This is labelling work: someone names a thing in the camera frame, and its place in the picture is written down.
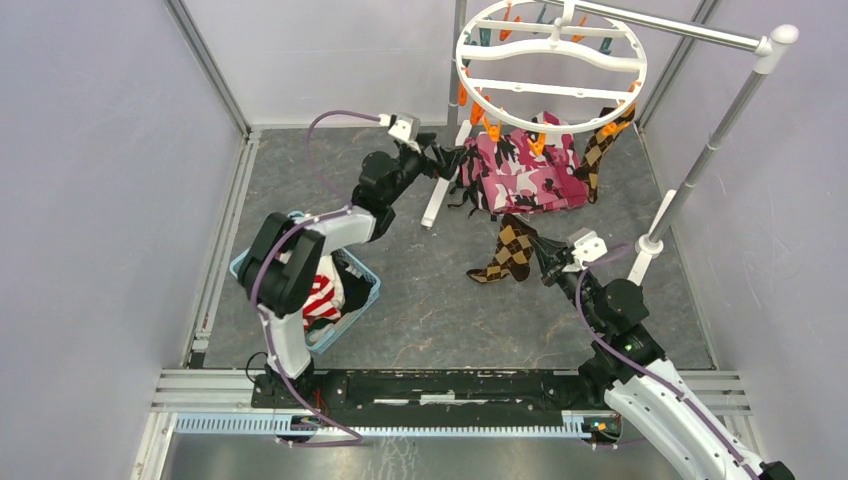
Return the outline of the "white round clip hanger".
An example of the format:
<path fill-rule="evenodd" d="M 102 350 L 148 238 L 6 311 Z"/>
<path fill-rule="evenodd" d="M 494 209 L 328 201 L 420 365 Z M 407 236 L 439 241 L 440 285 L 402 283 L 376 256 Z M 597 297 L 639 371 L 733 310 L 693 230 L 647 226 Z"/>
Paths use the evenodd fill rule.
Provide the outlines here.
<path fill-rule="evenodd" d="M 507 2 L 510 4 L 507 9 L 489 14 L 489 19 L 551 24 L 562 12 L 559 5 L 544 2 Z M 472 46 L 496 47 L 522 40 L 546 41 L 548 38 L 546 33 L 482 28 L 466 33 L 464 41 Z M 598 51 L 603 39 L 603 37 L 569 33 L 564 33 L 562 38 L 567 42 L 574 42 L 595 51 Z M 613 38 L 609 56 L 633 59 L 636 54 L 627 38 L 616 37 Z M 494 61 L 464 59 L 461 62 L 461 67 L 463 66 L 468 68 L 466 75 L 477 81 L 488 79 L 572 87 L 589 91 L 613 90 L 631 93 L 636 85 L 640 85 L 643 89 L 648 76 L 648 60 L 646 75 L 640 79 L 635 71 L 608 71 L 578 58 L 557 53 L 523 54 Z M 532 92 L 516 93 L 481 86 L 474 89 L 466 88 L 466 91 L 468 101 L 464 107 L 469 110 L 471 124 L 483 126 L 482 116 L 487 114 L 492 120 L 499 118 L 502 126 L 514 126 L 526 130 L 541 127 L 547 133 L 551 133 L 548 130 L 551 126 L 577 125 L 606 116 L 621 104 L 620 101 L 613 99 L 575 98 Z"/>

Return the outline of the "metal clothes rack frame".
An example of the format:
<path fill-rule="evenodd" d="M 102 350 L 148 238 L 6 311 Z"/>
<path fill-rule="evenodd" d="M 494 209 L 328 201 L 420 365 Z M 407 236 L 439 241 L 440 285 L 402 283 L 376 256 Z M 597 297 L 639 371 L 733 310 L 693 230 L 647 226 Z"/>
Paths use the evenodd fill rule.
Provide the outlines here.
<path fill-rule="evenodd" d="M 755 38 L 708 27 L 693 21 L 678 21 L 658 17 L 652 14 L 639 13 L 594 1 L 559 2 L 558 5 L 561 7 L 562 12 L 551 24 L 489 19 L 489 14 L 505 10 L 509 5 L 507 1 L 498 1 L 480 11 L 473 18 L 467 19 L 465 17 L 465 2 L 457 2 L 454 15 L 454 39 L 456 46 L 452 55 L 454 71 L 450 81 L 450 88 L 453 93 L 457 93 L 461 87 L 474 89 L 477 86 L 481 86 L 510 90 L 516 93 L 532 92 L 558 96 L 573 96 L 575 98 L 613 99 L 621 103 L 620 106 L 616 107 L 606 116 L 588 120 L 577 125 L 551 126 L 548 129 L 551 133 L 582 133 L 610 123 L 614 117 L 623 114 L 626 108 L 635 103 L 642 87 L 636 85 L 633 92 L 628 93 L 613 90 L 589 91 L 587 89 L 572 87 L 502 82 L 488 79 L 477 81 L 462 72 L 462 60 L 494 61 L 523 54 L 557 53 L 578 58 L 608 71 L 635 71 L 638 77 L 643 79 L 647 72 L 647 60 L 640 40 L 631 29 L 633 25 L 671 33 L 681 37 L 683 40 L 703 41 L 747 51 L 754 54 L 757 58 L 751 73 L 715 131 L 710 135 L 686 177 L 677 189 L 667 191 L 656 212 L 651 228 L 636 241 L 636 259 L 630 270 L 628 279 L 632 283 L 639 285 L 642 283 L 652 261 L 663 252 L 663 236 L 670 229 L 674 219 L 682 210 L 683 205 L 696 187 L 703 171 L 709 165 L 713 154 L 721 148 L 725 137 L 731 131 L 738 117 L 747 107 L 763 81 L 776 69 L 789 48 L 797 42 L 799 30 L 794 25 L 784 24 L 773 29 L 767 36 Z M 503 28 L 531 33 L 546 33 L 549 38 L 546 41 L 522 40 L 496 47 L 472 46 L 465 43 L 464 36 L 466 33 L 473 29 L 482 28 Z M 574 42 L 563 40 L 562 36 L 564 33 L 603 38 L 625 37 L 630 41 L 636 56 L 633 59 L 611 57 Z"/>

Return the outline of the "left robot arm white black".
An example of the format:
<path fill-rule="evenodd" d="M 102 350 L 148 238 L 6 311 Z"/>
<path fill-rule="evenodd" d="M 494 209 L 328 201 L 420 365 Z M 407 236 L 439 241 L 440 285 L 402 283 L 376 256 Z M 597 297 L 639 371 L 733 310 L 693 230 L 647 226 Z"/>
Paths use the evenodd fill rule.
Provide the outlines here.
<path fill-rule="evenodd" d="M 449 180 L 464 156 L 463 147 L 443 147 L 433 133 L 396 145 L 395 155 L 376 151 L 364 158 L 344 207 L 298 219 L 269 215 L 236 271 L 262 321 L 269 368 L 280 376 L 275 392 L 290 407 L 306 405 L 314 394 L 314 381 L 304 374 L 312 355 L 302 310 L 321 259 L 381 238 L 396 217 L 394 202 L 419 176 Z"/>

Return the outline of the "brown argyle sock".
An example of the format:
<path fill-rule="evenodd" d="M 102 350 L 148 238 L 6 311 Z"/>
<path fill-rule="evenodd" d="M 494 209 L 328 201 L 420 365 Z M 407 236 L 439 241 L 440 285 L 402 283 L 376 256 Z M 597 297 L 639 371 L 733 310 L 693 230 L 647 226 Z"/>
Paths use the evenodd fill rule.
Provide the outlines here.
<path fill-rule="evenodd" d="M 602 159 L 622 132 L 614 137 L 603 137 L 599 134 L 599 130 L 603 126 L 595 129 L 592 133 L 584 149 L 580 164 L 574 172 L 574 176 L 585 187 L 587 201 L 590 204 L 594 204 L 598 199 L 599 170 Z"/>
<path fill-rule="evenodd" d="M 468 270 L 466 276 L 480 284 L 501 281 L 506 277 L 512 277 L 516 282 L 525 281 L 531 271 L 530 262 L 535 253 L 532 240 L 536 236 L 537 231 L 519 217 L 504 215 L 492 259 L 485 267 Z"/>

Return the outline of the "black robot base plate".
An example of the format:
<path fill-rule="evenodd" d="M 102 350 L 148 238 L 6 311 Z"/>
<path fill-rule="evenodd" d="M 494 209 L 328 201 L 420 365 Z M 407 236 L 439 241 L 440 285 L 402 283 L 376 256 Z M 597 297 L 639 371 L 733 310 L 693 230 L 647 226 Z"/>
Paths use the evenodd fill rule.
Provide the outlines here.
<path fill-rule="evenodd" d="M 558 426 L 565 413 L 611 410 L 601 388 L 552 369 L 329 369 L 290 384 L 266 370 L 250 381 L 255 409 L 302 409 L 351 430 Z"/>

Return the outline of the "red white striped sock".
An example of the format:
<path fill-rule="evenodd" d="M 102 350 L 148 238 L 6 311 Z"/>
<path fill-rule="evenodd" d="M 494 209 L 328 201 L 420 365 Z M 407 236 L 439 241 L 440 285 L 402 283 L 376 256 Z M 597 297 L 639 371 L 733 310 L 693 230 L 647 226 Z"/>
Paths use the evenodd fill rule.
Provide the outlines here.
<path fill-rule="evenodd" d="M 339 277 L 336 274 L 317 274 L 302 309 L 304 329 L 308 330 L 321 320 L 336 323 L 343 316 L 344 303 L 344 289 Z"/>

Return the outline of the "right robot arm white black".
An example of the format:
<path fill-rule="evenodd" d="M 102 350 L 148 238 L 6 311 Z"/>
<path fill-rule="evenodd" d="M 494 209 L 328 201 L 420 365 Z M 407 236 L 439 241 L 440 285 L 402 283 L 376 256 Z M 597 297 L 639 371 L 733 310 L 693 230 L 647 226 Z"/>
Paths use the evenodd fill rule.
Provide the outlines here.
<path fill-rule="evenodd" d="M 642 322 L 642 286 L 627 278 L 600 283 L 592 269 L 621 256 L 593 232 L 577 244 L 538 234 L 529 241 L 541 281 L 558 286 L 592 338 L 578 369 L 577 392 L 591 408 L 610 407 L 632 424 L 684 479 L 791 479 L 781 461 L 746 447 L 683 380 Z"/>

